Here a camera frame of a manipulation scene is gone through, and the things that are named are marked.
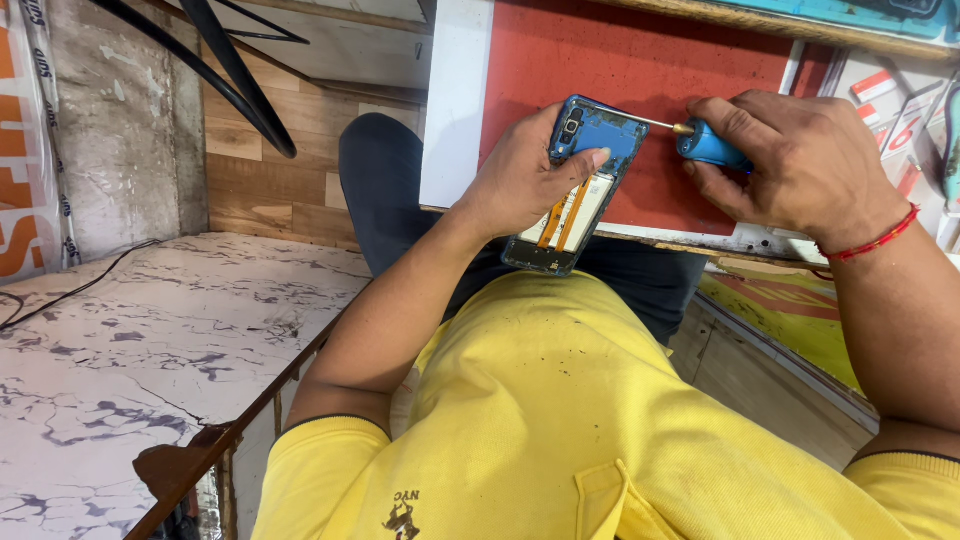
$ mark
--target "yellow polo shirt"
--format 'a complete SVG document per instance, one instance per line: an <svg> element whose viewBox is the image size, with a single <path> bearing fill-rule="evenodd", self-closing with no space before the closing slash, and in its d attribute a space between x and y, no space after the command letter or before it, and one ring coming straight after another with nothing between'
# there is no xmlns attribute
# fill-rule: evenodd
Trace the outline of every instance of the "yellow polo shirt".
<svg viewBox="0 0 960 540"><path fill-rule="evenodd" d="M960 538L960 462L833 471L681 381L585 274L492 282L417 362L398 440L349 416L279 438L254 539Z"/></svg>

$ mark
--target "white marble-pattern surface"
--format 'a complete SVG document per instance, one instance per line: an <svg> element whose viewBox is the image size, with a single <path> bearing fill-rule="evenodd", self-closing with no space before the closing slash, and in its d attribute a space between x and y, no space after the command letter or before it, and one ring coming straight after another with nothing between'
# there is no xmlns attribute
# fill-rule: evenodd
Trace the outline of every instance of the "white marble-pattern surface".
<svg viewBox="0 0 960 540"><path fill-rule="evenodd" d="M113 259L0 290L25 313ZM0 332L0 539L122 538L155 502L140 452L240 416L369 280L343 250L209 233Z"/></svg>

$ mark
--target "dark trousers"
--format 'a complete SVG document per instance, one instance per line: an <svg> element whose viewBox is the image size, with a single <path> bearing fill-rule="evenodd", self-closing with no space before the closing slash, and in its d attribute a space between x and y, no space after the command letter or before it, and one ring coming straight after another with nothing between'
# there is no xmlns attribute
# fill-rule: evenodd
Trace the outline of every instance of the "dark trousers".
<svg viewBox="0 0 960 540"><path fill-rule="evenodd" d="M389 116L370 113L340 137L340 181L357 241L373 276L383 274L441 215L420 209L423 143ZM460 279L449 319L487 283L515 272L500 261L506 239L488 244ZM707 257L594 236L577 268L602 280L663 345L677 333Z"/></svg>

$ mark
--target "shirt sleeve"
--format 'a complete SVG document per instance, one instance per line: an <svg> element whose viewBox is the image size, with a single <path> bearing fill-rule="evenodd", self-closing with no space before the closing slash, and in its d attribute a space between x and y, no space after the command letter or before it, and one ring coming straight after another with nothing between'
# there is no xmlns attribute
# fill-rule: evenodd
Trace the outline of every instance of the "shirt sleeve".
<svg viewBox="0 0 960 540"><path fill-rule="evenodd" d="M880 453L851 463L844 476L917 538L960 538L960 460Z"/></svg>
<svg viewBox="0 0 960 540"><path fill-rule="evenodd" d="M308 420L270 450L252 540L317 538L357 478L390 444L373 422L336 415Z"/></svg>

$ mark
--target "orange flex cable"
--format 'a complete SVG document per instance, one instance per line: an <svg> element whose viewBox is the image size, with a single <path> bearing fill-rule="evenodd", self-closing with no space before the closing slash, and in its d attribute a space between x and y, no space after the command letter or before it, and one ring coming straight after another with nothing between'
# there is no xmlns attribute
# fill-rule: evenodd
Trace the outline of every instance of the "orange flex cable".
<svg viewBox="0 0 960 540"><path fill-rule="evenodd" d="M560 218L564 217L564 207L569 200L570 194L567 193L559 203L553 206L553 210L550 211L550 221L548 221L546 227L543 228L543 234L540 235L540 241L537 242L537 247L550 247L550 239L553 238L553 233L555 233L557 227L560 226Z"/></svg>
<svg viewBox="0 0 960 540"><path fill-rule="evenodd" d="M577 189L577 196L573 198L573 204L570 205L570 213L566 215L564 230L560 233L560 239L557 240L557 247L555 247L553 251L564 250L566 239L570 237L570 231L573 231L573 223L577 219L577 212L580 211L580 207L584 203L584 198L587 197L587 184L589 183L590 178L587 178L585 182L580 184L580 188Z"/></svg>

